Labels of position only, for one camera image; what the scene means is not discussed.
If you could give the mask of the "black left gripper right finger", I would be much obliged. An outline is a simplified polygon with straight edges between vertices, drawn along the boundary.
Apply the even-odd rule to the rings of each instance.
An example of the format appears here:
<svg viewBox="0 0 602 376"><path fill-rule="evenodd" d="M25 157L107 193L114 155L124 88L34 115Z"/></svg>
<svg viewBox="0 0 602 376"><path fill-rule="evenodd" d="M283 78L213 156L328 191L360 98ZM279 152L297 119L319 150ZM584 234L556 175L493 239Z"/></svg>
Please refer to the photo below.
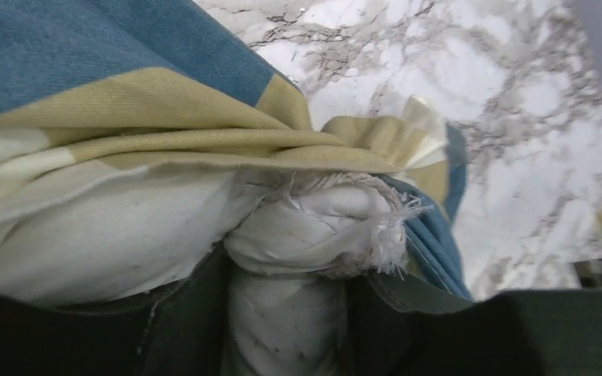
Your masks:
<svg viewBox="0 0 602 376"><path fill-rule="evenodd" d="M602 375L602 289L470 302L371 274L348 291L358 375Z"/></svg>

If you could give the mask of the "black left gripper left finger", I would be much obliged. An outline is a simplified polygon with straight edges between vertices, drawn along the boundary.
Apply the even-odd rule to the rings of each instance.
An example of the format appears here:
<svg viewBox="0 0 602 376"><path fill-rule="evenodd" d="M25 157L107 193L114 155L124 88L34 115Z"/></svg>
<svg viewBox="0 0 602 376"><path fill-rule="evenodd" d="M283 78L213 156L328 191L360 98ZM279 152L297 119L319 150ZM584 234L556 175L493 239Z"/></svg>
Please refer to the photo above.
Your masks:
<svg viewBox="0 0 602 376"><path fill-rule="evenodd" d="M230 261L112 302L56 309L0 296L0 375L218 375Z"/></svg>

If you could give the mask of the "white pillow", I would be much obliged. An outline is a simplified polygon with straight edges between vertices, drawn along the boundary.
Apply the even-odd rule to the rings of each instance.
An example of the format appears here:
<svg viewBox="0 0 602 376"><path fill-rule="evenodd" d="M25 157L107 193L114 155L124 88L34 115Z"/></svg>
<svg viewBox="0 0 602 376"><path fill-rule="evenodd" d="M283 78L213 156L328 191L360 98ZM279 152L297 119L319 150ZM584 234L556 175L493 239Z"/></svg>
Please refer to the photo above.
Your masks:
<svg viewBox="0 0 602 376"><path fill-rule="evenodd" d="M344 281L400 271L418 201L368 175L164 173L125 179L0 223L0 296L56 309L230 261L218 375L338 375Z"/></svg>

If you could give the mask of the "blue beige checked pillowcase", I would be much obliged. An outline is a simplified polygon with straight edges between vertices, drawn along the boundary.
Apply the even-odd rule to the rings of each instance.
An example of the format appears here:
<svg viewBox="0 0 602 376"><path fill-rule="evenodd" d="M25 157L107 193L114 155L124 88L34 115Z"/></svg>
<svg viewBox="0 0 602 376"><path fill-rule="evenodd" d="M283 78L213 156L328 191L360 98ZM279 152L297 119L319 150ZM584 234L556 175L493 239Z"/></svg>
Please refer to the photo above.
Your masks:
<svg viewBox="0 0 602 376"><path fill-rule="evenodd" d="M189 1L0 1L0 223L105 183L242 168L391 173L454 215L411 120L312 127L304 95Z"/></svg>

